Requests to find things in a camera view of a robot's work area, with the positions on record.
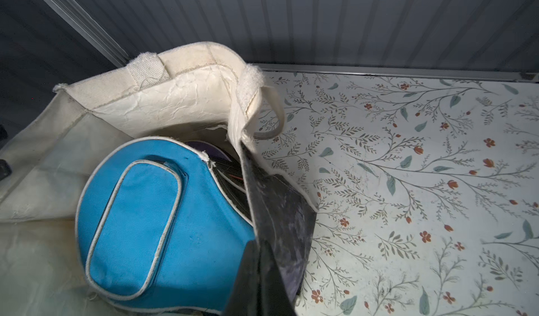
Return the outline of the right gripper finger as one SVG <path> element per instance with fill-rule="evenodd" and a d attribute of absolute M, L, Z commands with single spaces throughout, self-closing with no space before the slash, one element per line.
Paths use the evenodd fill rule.
<path fill-rule="evenodd" d="M 224 315 L 295 315 L 270 243 L 248 242 Z"/>

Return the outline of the blue paddle case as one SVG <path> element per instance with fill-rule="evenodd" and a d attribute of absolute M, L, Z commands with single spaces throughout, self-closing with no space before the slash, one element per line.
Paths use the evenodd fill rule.
<path fill-rule="evenodd" d="M 75 235 L 88 285 L 134 312 L 221 313 L 254 239 L 246 195 L 224 165 L 165 137 L 112 151 L 79 199 Z"/>

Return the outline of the cream canvas tote bag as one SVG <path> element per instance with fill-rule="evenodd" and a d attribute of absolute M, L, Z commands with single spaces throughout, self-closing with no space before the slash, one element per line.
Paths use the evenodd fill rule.
<path fill-rule="evenodd" d="M 259 67 L 198 42 L 56 90 L 1 149 L 1 314 L 295 313 L 317 207 L 257 151 Z"/>

